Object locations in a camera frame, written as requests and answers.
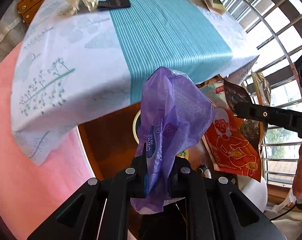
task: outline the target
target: tablecloth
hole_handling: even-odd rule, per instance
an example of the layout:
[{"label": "tablecloth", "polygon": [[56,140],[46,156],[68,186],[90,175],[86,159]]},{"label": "tablecloth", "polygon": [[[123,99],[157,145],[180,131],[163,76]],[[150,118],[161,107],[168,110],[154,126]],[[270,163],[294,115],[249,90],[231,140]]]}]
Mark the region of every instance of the tablecloth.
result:
[{"label": "tablecloth", "polygon": [[211,13],[202,0],[130,2],[70,16],[66,0],[45,0],[38,10],[11,96],[13,136],[36,165],[79,123],[138,102],[142,84],[160,66],[200,83],[258,55],[228,13]]}]

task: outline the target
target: purple plastic bag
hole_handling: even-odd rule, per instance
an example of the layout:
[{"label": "purple plastic bag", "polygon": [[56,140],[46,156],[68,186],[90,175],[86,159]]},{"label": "purple plastic bag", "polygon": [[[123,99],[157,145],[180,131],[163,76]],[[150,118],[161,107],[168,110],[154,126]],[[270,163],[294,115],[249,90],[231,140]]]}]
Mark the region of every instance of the purple plastic bag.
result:
[{"label": "purple plastic bag", "polygon": [[146,143],[148,188],[145,199],[131,198],[139,213],[163,211],[175,155],[196,145],[212,123],[207,97],[183,75],[160,67],[142,86],[141,126],[136,156]]}]

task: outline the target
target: tree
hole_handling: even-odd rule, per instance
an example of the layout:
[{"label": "tree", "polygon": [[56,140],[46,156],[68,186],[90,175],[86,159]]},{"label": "tree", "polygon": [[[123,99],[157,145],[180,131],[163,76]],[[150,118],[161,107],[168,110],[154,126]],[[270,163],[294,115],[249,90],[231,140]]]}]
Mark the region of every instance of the tree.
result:
[{"label": "tree", "polygon": [[[268,130],[265,140],[267,143],[282,143],[288,141],[291,135],[291,131],[285,130],[284,128],[270,129]],[[271,147],[272,158],[284,158],[286,150],[284,146],[273,146]]]}]

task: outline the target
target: black cable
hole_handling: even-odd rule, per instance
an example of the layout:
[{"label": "black cable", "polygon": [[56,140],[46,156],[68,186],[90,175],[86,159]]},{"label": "black cable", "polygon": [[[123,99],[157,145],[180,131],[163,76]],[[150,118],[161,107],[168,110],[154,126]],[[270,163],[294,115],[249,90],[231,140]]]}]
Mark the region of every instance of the black cable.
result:
[{"label": "black cable", "polygon": [[278,215],[277,217],[270,219],[270,221],[273,221],[273,220],[276,220],[276,219],[278,219],[278,218],[281,218],[282,216],[288,214],[288,213],[289,213],[291,210],[293,210],[295,207],[296,207],[296,204],[294,204],[292,208],[288,209],[288,210],[287,210],[286,212],[284,212],[283,214]]}]

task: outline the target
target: window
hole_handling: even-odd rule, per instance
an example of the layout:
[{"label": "window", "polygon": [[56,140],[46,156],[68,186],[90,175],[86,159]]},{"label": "window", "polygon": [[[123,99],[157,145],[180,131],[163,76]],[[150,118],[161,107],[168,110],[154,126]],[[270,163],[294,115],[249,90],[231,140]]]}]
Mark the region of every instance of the window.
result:
[{"label": "window", "polygon": [[[260,53],[252,71],[262,72],[267,79],[273,77],[271,106],[302,112],[299,86],[290,68],[302,55],[301,1],[221,1]],[[252,83],[249,75],[244,85],[253,102],[258,103]],[[264,176],[268,183],[291,187],[301,143],[297,133],[269,125],[263,143]]]}]

